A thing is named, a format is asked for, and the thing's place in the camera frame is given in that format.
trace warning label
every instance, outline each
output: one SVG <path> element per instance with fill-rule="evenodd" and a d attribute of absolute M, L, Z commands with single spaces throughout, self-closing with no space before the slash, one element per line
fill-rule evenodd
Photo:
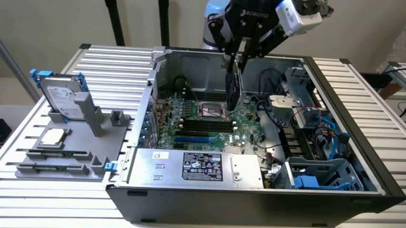
<path fill-rule="evenodd" d="M 223 181 L 221 155 L 183 153 L 181 178 L 188 181 Z"/>

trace black cable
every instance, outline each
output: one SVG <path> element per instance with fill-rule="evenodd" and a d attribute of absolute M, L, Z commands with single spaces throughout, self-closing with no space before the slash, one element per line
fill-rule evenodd
<path fill-rule="evenodd" d="M 382 74 L 392 73 L 392 72 L 396 72 L 396 71 L 400 71 L 400 70 L 406 70 L 406 68 L 400 68 L 400 69 L 396 69 L 396 70 L 390 70 L 390 71 L 383 72 Z"/>
<path fill-rule="evenodd" d="M 259 79 L 257 79 L 257 96 L 260 96 L 260 79 L 261 79 L 261 75 L 263 75 L 264 72 L 268 71 L 268 70 L 274 70 L 274 71 L 278 72 L 279 78 L 280 78 L 280 83 L 282 83 L 282 77 L 280 77 L 282 73 L 280 73 L 275 68 L 267 68 L 267 69 L 264 69 L 264 70 L 260 72 Z"/>
<path fill-rule="evenodd" d="M 398 109 L 400 110 L 402 114 L 399 115 L 399 117 L 402 118 L 404 115 L 406 115 L 406 107 L 404 107 L 404 110 L 400 109 L 400 104 L 406 104 L 404 101 L 399 102 L 398 103 Z"/>
<path fill-rule="evenodd" d="M 261 137 L 263 137 L 263 135 L 261 135 L 260 137 L 257 137 L 256 140 L 255 140 L 255 146 L 256 146 L 257 148 L 260 148 L 260 149 L 271 149 L 271 148 L 274 148 L 274 147 L 276 147 L 276 146 L 282 146 L 282 147 L 286 147 L 286 146 L 287 146 L 287 145 L 278 144 L 278 145 L 274 145 L 274 146 L 270 146 L 270 147 L 261 147 L 261 146 L 257 145 L 257 141 L 259 141 L 259 139 L 260 139 Z"/>
<path fill-rule="evenodd" d="M 267 81 L 268 81 L 270 84 L 271 84 L 271 87 L 272 87 L 272 90 L 274 90 L 274 94 L 276 94 L 276 89 L 278 89 L 278 87 L 276 87 L 276 89 L 275 89 L 275 85 L 274 85 L 272 80 L 271 80 L 270 78 L 267 79 Z M 266 83 L 266 86 L 264 86 L 264 90 L 263 90 L 263 92 L 261 92 L 261 96 L 266 94 L 266 91 L 267 91 L 267 83 Z"/>

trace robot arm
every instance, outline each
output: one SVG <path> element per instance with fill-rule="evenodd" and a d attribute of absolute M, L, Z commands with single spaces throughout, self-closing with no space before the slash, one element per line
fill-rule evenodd
<path fill-rule="evenodd" d="M 240 97 L 233 63 L 243 40 L 240 73 L 248 59 L 264 57 L 290 36 L 304 34 L 331 13 L 332 8 L 323 0 L 231 0 L 224 13 L 208 17 L 212 40 L 227 63 L 228 110 L 233 110 Z"/>

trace metal slat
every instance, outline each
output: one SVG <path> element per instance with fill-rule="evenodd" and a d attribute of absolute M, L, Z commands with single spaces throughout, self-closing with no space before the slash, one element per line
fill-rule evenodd
<path fill-rule="evenodd" d="M 391 174 L 406 174 L 406 162 L 403 161 L 386 161 L 383 162 Z"/>
<path fill-rule="evenodd" d="M 84 181 L 54 181 L 48 180 L 0 180 L 0 189 L 44 189 L 44 190 L 99 190 L 104 191 L 104 187 L 99 182 Z"/>
<path fill-rule="evenodd" d="M 342 78 L 352 78 L 352 75 L 350 72 L 344 72 L 344 71 L 328 71 L 328 70 L 323 70 L 322 71 L 324 76 L 339 76 Z"/>
<path fill-rule="evenodd" d="M 109 199 L 105 191 L 93 190 L 0 189 L 0 196 L 8 198 Z"/>
<path fill-rule="evenodd" d="M 339 83 L 339 82 L 331 82 L 330 85 L 332 88 L 340 88 L 340 89 L 358 89 L 362 90 L 363 87 L 358 83 Z"/>
<path fill-rule="evenodd" d="M 347 110 L 354 110 L 354 111 L 380 111 L 380 107 L 376 106 L 375 104 L 366 104 L 366 103 L 344 103 L 343 105 L 346 106 Z"/>
<path fill-rule="evenodd" d="M 403 134 L 398 129 L 360 128 L 362 133 Z"/>
<path fill-rule="evenodd" d="M 371 146 L 378 148 L 394 148 L 394 149 L 404 149 L 404 140 L 395 140 L 395 139 L 367 139 Z"/>
<path fill-rule="evenodd" d="M 403 213 L 364 213 L 356 215 L 354 218 L 348 220 L 348 222 L 354 223 L 406 223 L 406 216 Z"/>
<path fill-rule="evenodd" d="M 396 139 L 404 139 L 406 140 L 406 135 L 402 133 L 399 134 L 383 134 L 383 133 L 367 133 L 363 132 L 363 135 L 368 138 L 396 138 Z"/>
<path fill-rule="evenodd" d="M 111 209 L 32 209 L 32 208 L 0 208 L 2 217 L 16 218 L 112 218 L 120 219 L 123 216 L 119 210 Z"/>
<path fill-rule="evenodd" d="M 104 53 L 85 53 L 85 58 L 108 58 L 112 60 L 149 60 L 151 56 L 132 56 L 132 55 L 120 55 L 120 54 L 104 54 Z"/>
<path fill-rule="evenodd" d="M 372 98 L 367 96 L 347 96 L 347 95 L 338 95 L 342 102 L 352 102 L 352 103 L 371 103 L 374 104 L 375 101 Z"/>
<path fill-rule="evenodd" d="M 360 89 L 348 89 L 348 88 L 334 88 L 336 95 L 351 95 L 351 96 L 364 96 L 370 97 L 368 93 Z"/>
<path fill-rule="evenodd" d="M 375 152 L 384 161 L 404 160 L 406 162 L 406 150 L 375 150 Z"/>
<path fill-rule="evenodd" d="M 343 63 L 340 61 L 324 61 L 322 59 L 316 60 L 318 58 L 312 58 L 319 66 L 342 66 Z"/>
<path fill-rule="evenodd" d="M 392 123 L 375 123 L 374 121 L 371 121 L 370 123 L 363 123 L 362 119 L 355 119 L 355 123 L 358 125 L 358 127 L 362 127 L 362 128 L 388 128 L 388 129 L 396 129 L 396 125 L 394 125 Z"/>
<path fill-rule="evenodd" d="M 0 198 L 0 208 L 116 209 L 109 199 Z"/>
<path fill-rule="evenodd" d="M 402 175 L 402 174 L 394 174 L 394 175 L 392 175 L 392 178 L 394 178 L 395 180 L 399 180 L 399 181 L 406 181 L 406 175 Z"/>
<path fill-rule="evenodd" d="M 322 70 L 322 71 L 347 71 L 344 65 L 335 65 L 335 66 L 328 66 L 328 65 L 318 65 L 318 68 Z"/>
<path fill-rule="evenodd" d="M 0 227 L 6 228 L 145 228 L 123 218 L 0 218 Z"/>
<path fill-rule="evenodd" d="M 342 76 L 326 76 L 330 82 L 344 82 L 344 83 L 356 83 L 358 81 L 352 77 L 342 77 Z"/>

